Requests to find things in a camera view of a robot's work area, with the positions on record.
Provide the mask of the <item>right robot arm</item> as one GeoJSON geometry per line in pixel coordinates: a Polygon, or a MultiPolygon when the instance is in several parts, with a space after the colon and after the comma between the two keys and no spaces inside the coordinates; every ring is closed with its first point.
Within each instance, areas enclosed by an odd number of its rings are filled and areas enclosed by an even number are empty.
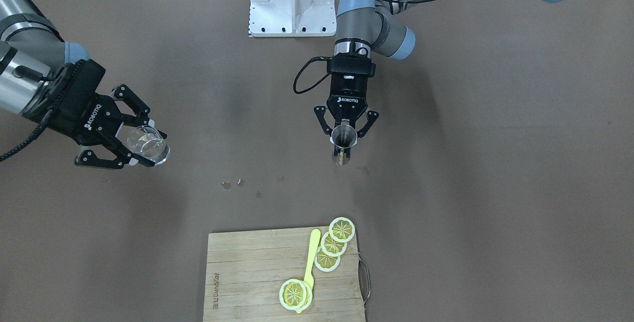
{"type": "Polygon", "coordinates": [[[105,69],[81,44],[66,42],[32,0],[1,0],[0,33],[1,107],[37,124],[2,160],[46,128],[80,146],[80,166],[152,167],[167,160],[167,135],[149,118],[149,106],[126,85],[98,94],[105,69]]]}

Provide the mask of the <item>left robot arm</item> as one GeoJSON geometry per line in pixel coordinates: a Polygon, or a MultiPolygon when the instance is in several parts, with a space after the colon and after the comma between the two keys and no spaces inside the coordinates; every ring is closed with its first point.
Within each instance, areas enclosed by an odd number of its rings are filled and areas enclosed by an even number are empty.
{"type": "MultiPolygon", "coordinates": [[[[378,113],[369,110],[367,83],[374,76],[371,54],[403,60],[415,47],[415,34],[396,15],[419,3],[436,0],[340,0],[334,54],[324,57],[331,77],[330,97],[315,114],[324,133],[339,150],[356,145],[378,113]]],[[[558,3],[563,0],[543,0],[558,3]]]]}

